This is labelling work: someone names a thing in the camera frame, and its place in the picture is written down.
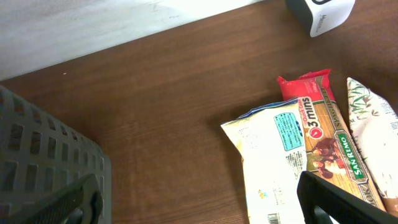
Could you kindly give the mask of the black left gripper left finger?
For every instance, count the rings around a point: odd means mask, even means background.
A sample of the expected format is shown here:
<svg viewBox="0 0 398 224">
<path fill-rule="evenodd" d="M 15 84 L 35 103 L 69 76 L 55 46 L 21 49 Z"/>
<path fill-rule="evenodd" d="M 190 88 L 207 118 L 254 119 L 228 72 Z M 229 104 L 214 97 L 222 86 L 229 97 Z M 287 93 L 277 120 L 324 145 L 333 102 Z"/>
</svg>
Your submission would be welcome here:
<svg viewBox="0 0 398 224">
<path fill-rule="evenodd" d="M 103 198 L 96 176 L 87 174 L 52 195 L 1 220 L 3 224 L 98 224 Z"/>
</svg>

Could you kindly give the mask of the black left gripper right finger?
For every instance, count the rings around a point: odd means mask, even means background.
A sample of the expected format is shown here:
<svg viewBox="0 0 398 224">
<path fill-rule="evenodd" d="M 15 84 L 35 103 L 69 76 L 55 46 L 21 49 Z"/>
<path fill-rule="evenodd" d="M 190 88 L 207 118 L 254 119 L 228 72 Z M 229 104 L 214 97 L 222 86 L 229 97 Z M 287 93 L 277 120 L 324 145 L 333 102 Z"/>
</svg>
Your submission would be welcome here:
<svg viewBox="0 0 398 224">
<path fill-rule="evenodd" d="M 397 217 L 366 203 L 319 176 L 301 173 L 297 196 L 306 224 L 395 224 Z"/>
</svg>

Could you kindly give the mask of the San Remo spaghetti packet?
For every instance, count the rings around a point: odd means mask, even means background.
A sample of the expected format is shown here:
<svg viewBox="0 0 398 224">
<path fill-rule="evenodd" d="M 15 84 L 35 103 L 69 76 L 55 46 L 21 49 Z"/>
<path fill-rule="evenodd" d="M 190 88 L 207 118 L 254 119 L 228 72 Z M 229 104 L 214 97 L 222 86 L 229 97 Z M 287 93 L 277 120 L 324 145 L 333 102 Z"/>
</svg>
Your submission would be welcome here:
<svg viewBox="0 0 398 224">
<path fill-rule="evenodd" d="M 298 99 L 307 170 L 381 210 L 376 186 L 359 155 L 330 88 L 330 70 L 295 80 L 279 77 L 284 100 Z"/>
</svg>

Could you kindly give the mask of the white chips bag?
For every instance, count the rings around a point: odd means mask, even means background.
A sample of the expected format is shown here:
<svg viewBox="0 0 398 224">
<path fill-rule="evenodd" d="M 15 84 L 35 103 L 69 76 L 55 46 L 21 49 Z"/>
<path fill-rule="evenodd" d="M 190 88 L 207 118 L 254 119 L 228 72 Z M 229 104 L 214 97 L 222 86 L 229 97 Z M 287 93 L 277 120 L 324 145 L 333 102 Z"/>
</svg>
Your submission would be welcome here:
<svg viewBox="0 0 398 224">
<path fill-rule="evenodd" d="M 250 223 L 303 223 L 297 197 L 307 168 L 296 99 L 251 109 L 221 128 L 242 157 Z"/>
</svg>

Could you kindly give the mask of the white cream tube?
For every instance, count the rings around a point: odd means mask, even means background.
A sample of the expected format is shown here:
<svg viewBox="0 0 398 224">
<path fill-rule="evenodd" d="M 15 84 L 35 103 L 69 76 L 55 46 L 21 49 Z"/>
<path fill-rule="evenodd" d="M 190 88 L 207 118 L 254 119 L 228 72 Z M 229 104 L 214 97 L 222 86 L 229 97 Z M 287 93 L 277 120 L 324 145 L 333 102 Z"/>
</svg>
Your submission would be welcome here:
<svg viewBox="0 0 398 224">
<path fill-rule="evenodd" d="M 385 209 L 397 216 L 397 115 L 381 96 L 347 78 L 349 129 Z"/>
</svg>

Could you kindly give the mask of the white barcode scanner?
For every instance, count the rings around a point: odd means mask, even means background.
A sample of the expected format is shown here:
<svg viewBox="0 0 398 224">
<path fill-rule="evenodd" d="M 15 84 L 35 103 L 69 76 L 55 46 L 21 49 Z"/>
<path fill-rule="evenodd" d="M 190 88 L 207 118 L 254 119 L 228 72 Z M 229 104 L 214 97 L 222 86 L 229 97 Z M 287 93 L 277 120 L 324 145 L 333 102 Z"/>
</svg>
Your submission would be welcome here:
<svg viewBox="0 0 398 224">
<path fill-rule="evenodd" d="M 285 4 L 310 37 L 317 37 L 342 25 L 355 0 L 285 0 Z"/>
</svg>

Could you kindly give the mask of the grey plastic basket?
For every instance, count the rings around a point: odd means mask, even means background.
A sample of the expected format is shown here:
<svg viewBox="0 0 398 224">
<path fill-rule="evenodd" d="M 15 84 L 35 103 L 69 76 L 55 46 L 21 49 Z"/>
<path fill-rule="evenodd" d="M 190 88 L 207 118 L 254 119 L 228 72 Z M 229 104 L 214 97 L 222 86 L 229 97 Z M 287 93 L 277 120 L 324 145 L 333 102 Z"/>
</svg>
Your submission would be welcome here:
<svg viewBox="0 0 398 224">
<path fill-rule="evenodd" d="M 1 87 L 1 219 L 94 174 L 111 223 L 111 161 L 97 143 Z"/>
</svg>

